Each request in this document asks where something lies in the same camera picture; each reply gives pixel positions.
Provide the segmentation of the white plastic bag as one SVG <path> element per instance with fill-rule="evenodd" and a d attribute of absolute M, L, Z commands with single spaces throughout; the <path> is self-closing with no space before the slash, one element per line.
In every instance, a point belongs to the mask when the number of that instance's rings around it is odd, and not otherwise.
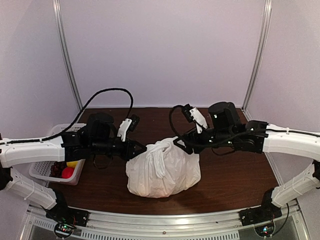
<path fill-rule="evenodd" d="M 201 180 L 200 156 L 174 145 L 175 137 L 148 144 L 147 150 L 126 163 L 127 189 L 146 198 L 167 198 Z"/>

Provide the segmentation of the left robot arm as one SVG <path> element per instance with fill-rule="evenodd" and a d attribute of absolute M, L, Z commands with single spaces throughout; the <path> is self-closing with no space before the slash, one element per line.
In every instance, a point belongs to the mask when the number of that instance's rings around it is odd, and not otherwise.
<path fill-rule="evenodd" d="M 77 218 L 61 192 L 34 182 L 14 166 L 47 161 L 67 163 L 91 156 L 116 156 L 129 161 L 147 150 L 145 145 L 127 137 L 139 121 L 138 116 L 132 115 L 116 128 L 114 118 L 100 112 L 91 114 L 77 131 L 71 131 L 69 125 L 43 138 L 4 138 L 0 141 L 0 188 L 38 204 L 57 223 L 74 224 Z"/>

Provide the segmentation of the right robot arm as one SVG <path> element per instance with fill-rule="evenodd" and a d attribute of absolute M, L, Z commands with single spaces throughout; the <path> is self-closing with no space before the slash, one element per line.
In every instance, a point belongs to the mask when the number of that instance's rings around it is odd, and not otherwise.
<path fill-rule="evenodd" d="M 177 138 L 174 145 L 187 154 L 199 154 L 204 149 L 231 148 L 231 152 L 280 153 L 312 159 L 312 163 L 288 182 L 267 190 L 258 207 L 239 212 L 243 226 L 272 221 L 282 216 L 281 209 L 290 201 L 320 187 L 320 134 L 250 120 L 242 123 L 232 102 L 217 102 L 208 108 L 212 125 L 196 108 L 189 104 L 174 106 L 180 109 L 195 127 L 178 133 L 170 119 L 171 130 Z"/>

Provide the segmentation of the yellow fruit lower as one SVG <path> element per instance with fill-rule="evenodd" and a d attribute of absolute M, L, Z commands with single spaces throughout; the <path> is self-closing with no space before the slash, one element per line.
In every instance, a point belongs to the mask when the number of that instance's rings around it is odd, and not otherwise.
<path fill-rule="evenodd" d="M 78 164 L 78 161 L 69 161 L 66 163 L 67 167 L 75 169 Z"/>

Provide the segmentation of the red fruit lower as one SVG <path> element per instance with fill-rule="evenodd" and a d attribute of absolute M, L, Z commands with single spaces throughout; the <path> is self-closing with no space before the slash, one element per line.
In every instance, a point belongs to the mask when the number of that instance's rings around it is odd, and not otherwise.
<path fill-rule="evenodd" d="M 74 173 L 74 168 L 72 167 L 66 167 L 62 170 L 61 172 L 61 178 L 62 179 L 69 179 L 70 177 L 72 177 L 73 173 Z"/>

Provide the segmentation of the dark purple grapes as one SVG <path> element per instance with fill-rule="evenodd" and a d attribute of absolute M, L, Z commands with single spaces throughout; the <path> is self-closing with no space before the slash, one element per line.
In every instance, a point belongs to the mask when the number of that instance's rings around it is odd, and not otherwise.
<path fill-rule="evenodd" d="M 66 162 L 54 162 L 50 167 L 50 177 L 61 178 L 63 170 L 67 167 Z"/>

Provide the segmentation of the white perforated plastic basket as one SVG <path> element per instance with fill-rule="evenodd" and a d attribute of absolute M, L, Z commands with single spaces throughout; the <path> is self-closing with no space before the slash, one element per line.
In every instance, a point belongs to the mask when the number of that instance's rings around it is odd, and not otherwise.
<path fill-rule="evenodd" d="M 85 123 L 75 123 L 69 130 L 72 132 L 78 131 L 80 128 L 84 127 Z M 68 126 L 67 123 L 58 124 L 54 126 L 50 131 L 49 135 L 55 135 L 62 130 L 64 130 Z M 43 161 L 43 162 L 34 162 L 29 167 L 29 175 L 33 178 L 47 181 L 50 183 L 58 183 L 58 184 L 65 184 L 75 186 L 78 184 L 80 175 L 85 163 L 85 159 L 81 159 L 77 162 L 77 165 L 74 168 L 72 176 L 69 178 L 61 178 L 61 177 L 52 177 L 51 174 L 51 167 L 54 165 L 54 161 Z"/>

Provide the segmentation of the left circuit board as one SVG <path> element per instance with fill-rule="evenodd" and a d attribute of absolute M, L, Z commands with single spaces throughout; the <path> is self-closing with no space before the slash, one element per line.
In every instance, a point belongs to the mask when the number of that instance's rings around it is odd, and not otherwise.
<path fill-rule="evenodd" d="M 58 238 L 65 239 L 70 237 L 74 230 L 75 227 L 72 225 L 68 225 L 66 223 L 57 223 L 54 226 L 53 232 Z"/>

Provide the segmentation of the circuit board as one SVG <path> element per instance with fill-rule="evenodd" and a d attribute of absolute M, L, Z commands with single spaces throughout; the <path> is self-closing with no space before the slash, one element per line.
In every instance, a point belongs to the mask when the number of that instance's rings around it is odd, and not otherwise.
<path fill-rule="evenodd" d="M 273 223 L 258 225 L 254 227 L 255 233 L 262 238 L 268 238 L 275 231 L 275 225 Z"/>
<path fill-rule="evenodd" d="M 58 238 L 65 239 L 70 237 L 74 230 L 75 227 L 72 225 L 68 225 L 66 223 L 57 223 L 54 226 L 53 232 Z"/>

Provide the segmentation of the right circuit board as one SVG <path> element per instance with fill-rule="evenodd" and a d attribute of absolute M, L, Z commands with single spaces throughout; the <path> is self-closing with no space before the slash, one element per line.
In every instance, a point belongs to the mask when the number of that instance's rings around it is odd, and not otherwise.
<path fill-rule="evenodd" d="M 262 238 L 268 238 L 275 231 L 275 225 L 273 223 L 258 225 L 254 227 L 255 233 Z"/>

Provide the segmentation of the front aluminium rail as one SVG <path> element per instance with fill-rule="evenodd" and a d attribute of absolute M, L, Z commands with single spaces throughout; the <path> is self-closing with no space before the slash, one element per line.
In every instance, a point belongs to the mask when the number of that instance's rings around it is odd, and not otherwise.
<path fill-rule="evenodd" d="M 263 240 L 262 229 L 274 224 L 272 240 L 310 238 L 297 201 L 282 216 L 243 225 L 239 210 L 178 215 L 122 214 L 90 210 L 86 226 L 77 226 L 71 240 Z"/>

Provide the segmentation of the right aluminium frame post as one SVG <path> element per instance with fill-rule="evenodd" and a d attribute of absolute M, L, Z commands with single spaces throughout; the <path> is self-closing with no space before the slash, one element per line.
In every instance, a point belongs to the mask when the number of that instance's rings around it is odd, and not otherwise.
<path fill-rule="evenodd" d="M 247 88 L 244 102 L 241 108 L 243 112 L 246 112 L 249 107 L 249 103 L 254 92 L 254 87 L 258 79 L 259 70 L 261 67 L 262 59 L 263 59 L 263 53 L 264 53 L 264 49 L 265 49 L 268 34 L 269 34 L 271 17 L 272 17 L 272 1 L 265 0 L 256 55 L 253 63 L 252 72 L 250 75 L 248 88 Z"/>

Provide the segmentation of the aluminium frame post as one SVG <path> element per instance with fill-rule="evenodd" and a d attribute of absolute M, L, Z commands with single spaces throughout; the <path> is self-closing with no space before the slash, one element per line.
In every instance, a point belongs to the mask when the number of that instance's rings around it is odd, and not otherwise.
<path fill-rule="evenodd" d="M 81 108 L 83 107 L 83 104 L 81 101 L 80 93 L 78 90 L 78 86 L 76 83 L 76 79 L 75 79 L 75 75 L 74 75 L 74 71 L 73 71 L 73 67 L 72 67 L 72 63 L 69 55 L 67 39 L 66 39 L 65 30 L 64 30 L 62 11 L 61 11 L 61 1 L 53 0 L 52 3 L 53 3 L 53 13 L 54 13 L 55 22 L 56 22 L 60 48 L 62 52 L 62 58 L 65 65 L 66 73 L 67 73 L 67 78 L 69 81 L 70 89 L 71 89 L 73 98 L 75 100 L 76 106 L 78 110 L 81 110 Z"/>
<path fill-rule="evenodd" d="M 250 75 L 248 88 L 247 88 L 244 102 L 241 108 L 243 112 L 246 112 L 249 107 L 249 103 L 254 92 L 254 87 L 258 79 L 259 70 L 261 67 L 262 59 L 263 59 L 263 53 L 264 53 L 264 49 L 265 49 L 268 34 L 269 34 L 271 17 L 272 17 L 272 1 L 265 0 L 256 55 L 253 63 L 252 72 Z"/>

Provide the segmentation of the left aluminium frame post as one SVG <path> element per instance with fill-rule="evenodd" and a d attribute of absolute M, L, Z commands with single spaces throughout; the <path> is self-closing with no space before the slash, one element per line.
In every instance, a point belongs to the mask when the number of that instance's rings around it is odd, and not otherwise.
<path fill-rule="evenodd" d="M 67 78 L 69 81 L 70 89 L 71 89 L 73 98 L 75 100 L 76 106 L 78 110 L 81 110 L 81 108 L 83 107 L 83 104 L 81 101 L 80 93 L 78 90 L 78 86 L 76 83 L 76 79 L 75 79 L 75 75 L 74 75 L 74 71 L 73 71 L 73 67 L 72 67 L 72 63 L 69 55 L 67 39 L 66 39 L 65 30 L 64 30 L 62 11 L 61 11 L 61 1 L 53 0 L 52 3 L 53 3 L 53 13 L 54 13 L 55 22 L 56 22 L 60 48 L 62 52 L 62 58 L 65 65 L 66 73 L 67 73 Z"/>

